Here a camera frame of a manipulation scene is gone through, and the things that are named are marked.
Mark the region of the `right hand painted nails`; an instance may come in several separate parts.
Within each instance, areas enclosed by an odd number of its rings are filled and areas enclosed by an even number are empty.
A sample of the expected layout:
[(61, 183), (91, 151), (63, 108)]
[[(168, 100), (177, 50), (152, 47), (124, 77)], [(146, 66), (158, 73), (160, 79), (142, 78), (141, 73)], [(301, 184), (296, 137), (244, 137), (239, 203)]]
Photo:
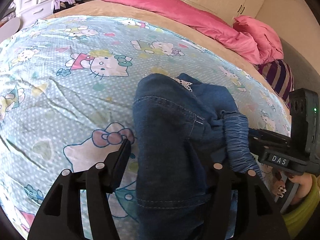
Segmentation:
[(273, 179), (271, 192), (276, 197), (286, 197), (286, 205), (296, 205), (310, 193), (313, 185), (312, 175), (309, 173), (295, 175), (285, 172), (285, 177), (286, 181), (283, 181), (278, 171)]

